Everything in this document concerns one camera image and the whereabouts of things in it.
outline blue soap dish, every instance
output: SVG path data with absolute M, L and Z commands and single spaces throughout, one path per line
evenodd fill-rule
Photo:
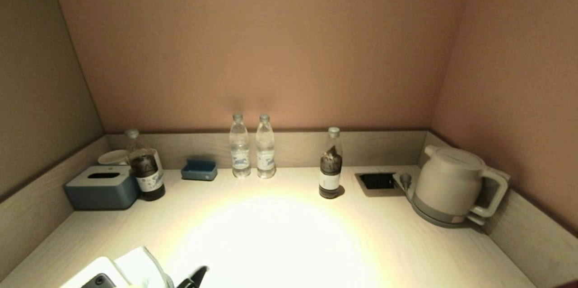
M 217 176 L 217 163 L 208 160 L 186 160 L 181 175 L 185 180 L 212 181 Z

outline tissue box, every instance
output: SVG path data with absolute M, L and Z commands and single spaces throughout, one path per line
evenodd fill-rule
M 76 209 L 126 209 L 140 195 L 130 166 L 91 166 L 64 185 Z

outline pink wall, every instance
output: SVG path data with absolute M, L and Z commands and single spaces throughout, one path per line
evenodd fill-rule
M 60 0 L 105 131 L 428 128 L 465 0 Z
M 578 0 L 468 0 L 433 129 L 578 229 Z

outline water bottle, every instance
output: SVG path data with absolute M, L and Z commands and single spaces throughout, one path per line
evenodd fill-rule
M 142 199 L 146 201 L 159 199 L 165 195 L 165 184 L 154 158 L 154 150 L 138 140 L 139 131 L 137 129 L 128 129 L 124 133 L 131 139 L 128 148 L 128 161 L 140 191 L 143 193 Z
M 269 123 L 269 115 L 259 117 L 259 127 L 256 129 L 256 174 L 262 179 L 275 175 L 275 138 L 273 128 Z
M 343 164 L 343 148 L 339 140 L 339 128 L 331 127 L 321 160 L 319 194 L 322 197 L 332 199 L 339 195 L 341 164 Z
M 233 175 L 235 177 L 247 177 L 251 173 L 249 163 L 249 134 L 243 123 L 243 115 L 233 115 L 233 125 L 229 133 L 231 145 L 231 157 L 233 158 Z

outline white cup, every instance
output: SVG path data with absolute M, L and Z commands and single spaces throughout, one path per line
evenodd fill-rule
M 128 150 L 120 149 L 108 152 L 98 157 L 101 165 L 128 165 Z

